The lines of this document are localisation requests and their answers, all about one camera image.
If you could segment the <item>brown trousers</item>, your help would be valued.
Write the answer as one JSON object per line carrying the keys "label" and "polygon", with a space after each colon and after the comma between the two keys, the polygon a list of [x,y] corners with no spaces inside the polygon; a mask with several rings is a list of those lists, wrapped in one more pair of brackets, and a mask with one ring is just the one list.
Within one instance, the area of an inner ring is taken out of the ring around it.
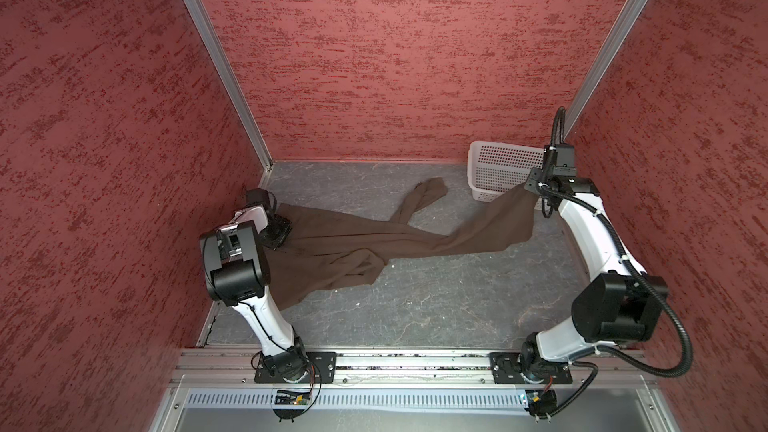
{"label": "brown trousers", "polygon": [[393,259],[500,252],[532,237],[537,195],[518,185],[485,204],[448,235],[410,226],[419,211],[443,198],[440,177],[419,183],[387,221],[283,203],[292,223],[285,242],[269,250],[269,289],[281,310],[310,293],[373,284]]}

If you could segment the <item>white plastic basket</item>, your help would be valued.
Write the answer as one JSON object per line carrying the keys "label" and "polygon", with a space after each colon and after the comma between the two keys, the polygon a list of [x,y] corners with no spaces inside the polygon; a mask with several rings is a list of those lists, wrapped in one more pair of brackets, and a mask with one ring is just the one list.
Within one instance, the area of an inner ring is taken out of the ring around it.
{"label": "white plastic basket", "polygon": [[544,150],[514,144],[474,141],[468,151],[467,179],[474,200],[492,202],[526,181],[543,164]]}

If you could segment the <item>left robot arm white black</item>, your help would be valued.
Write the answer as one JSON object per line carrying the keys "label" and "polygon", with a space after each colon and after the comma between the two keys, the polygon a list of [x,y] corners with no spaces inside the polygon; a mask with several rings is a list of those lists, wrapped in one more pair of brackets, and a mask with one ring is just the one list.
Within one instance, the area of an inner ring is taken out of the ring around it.
{"label": "left robot arm white black", "polygon": [[280,245],[289,231],[290,223],[267,205],[238,211],[229,223],[199,238],[204,281],[211,299],[239,313],[257,337],[258,370],[277,381],[313,384],[314,367],[303,342],[270,290],[267,247]]}

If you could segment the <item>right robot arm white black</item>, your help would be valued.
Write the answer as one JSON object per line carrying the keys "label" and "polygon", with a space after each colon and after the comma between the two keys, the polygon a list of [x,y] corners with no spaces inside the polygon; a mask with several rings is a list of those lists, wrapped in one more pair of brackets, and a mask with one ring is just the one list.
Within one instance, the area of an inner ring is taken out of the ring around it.
{"label": "right robot arm white black", "polygon": [[567,319],[527,337],[519,358],[526,380],[545,382],[565,363],[590,355],[599,346],[648,341],[663,309],[627,269],[631,264],[639,274],[645,273],[618,234],[606,227],[607,214],[594,183],[587,178],[546,175],[534,168],[525,189],[540,195],[557,212],[589,278]]}

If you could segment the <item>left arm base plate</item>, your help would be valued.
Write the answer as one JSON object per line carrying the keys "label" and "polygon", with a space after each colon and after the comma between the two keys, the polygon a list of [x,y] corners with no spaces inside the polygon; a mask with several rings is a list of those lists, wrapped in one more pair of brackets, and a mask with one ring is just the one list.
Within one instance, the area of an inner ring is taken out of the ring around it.
{"label": "left arm base plate", "polygon": [[283,352],[254,362],[255,383],[271,384],[330,384],[334,381],[336,352],[310,351],[306,357]]}

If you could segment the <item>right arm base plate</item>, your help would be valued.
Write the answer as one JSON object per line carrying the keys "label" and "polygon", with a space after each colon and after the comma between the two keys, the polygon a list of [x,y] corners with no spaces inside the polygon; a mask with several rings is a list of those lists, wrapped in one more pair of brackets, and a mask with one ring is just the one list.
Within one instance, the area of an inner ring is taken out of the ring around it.
{"label": "right arm base plate", "polygon": [[573,383],[569,366],[515,352],[489,354],[490,371],[495,384],[545,386]]}

